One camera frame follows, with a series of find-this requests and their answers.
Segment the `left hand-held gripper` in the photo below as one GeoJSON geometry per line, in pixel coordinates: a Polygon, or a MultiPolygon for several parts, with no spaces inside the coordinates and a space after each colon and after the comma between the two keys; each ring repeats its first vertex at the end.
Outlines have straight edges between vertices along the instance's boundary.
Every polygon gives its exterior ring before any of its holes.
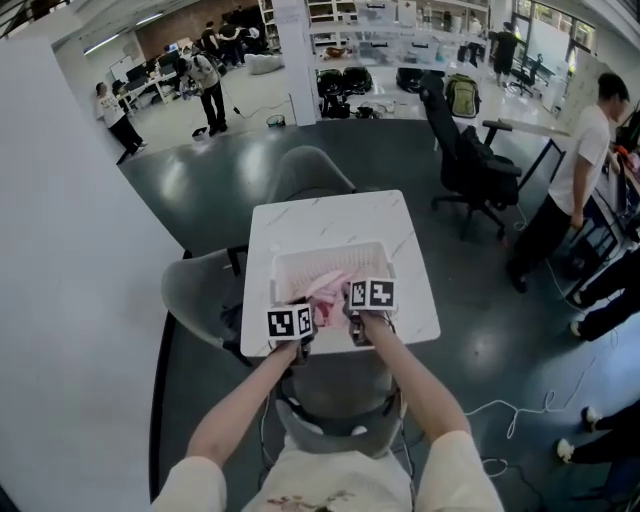
{"type": "Polygon", "coordinates": [[[282,345],[297,345],[293,366],[304,365],[310,345],[316,336],[314,310],[309,303],[297,302],[269,309],[267,315],[268,345],[271,351],[282,345]]]}

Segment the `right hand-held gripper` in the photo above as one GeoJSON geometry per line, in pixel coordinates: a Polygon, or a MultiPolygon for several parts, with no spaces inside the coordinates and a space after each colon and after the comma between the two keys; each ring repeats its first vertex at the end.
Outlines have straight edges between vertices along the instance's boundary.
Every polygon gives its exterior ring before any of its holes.
{"type": "Polygon", "coordinates": [[[348,333],[356,347],[370,346],[365,334],[361,313],[370,313],[383,319],[395,331],[392,318],[397,312],[394,279],[365,278],[352,280],[343,285],[343,313],[348,320],[348,333]]]}

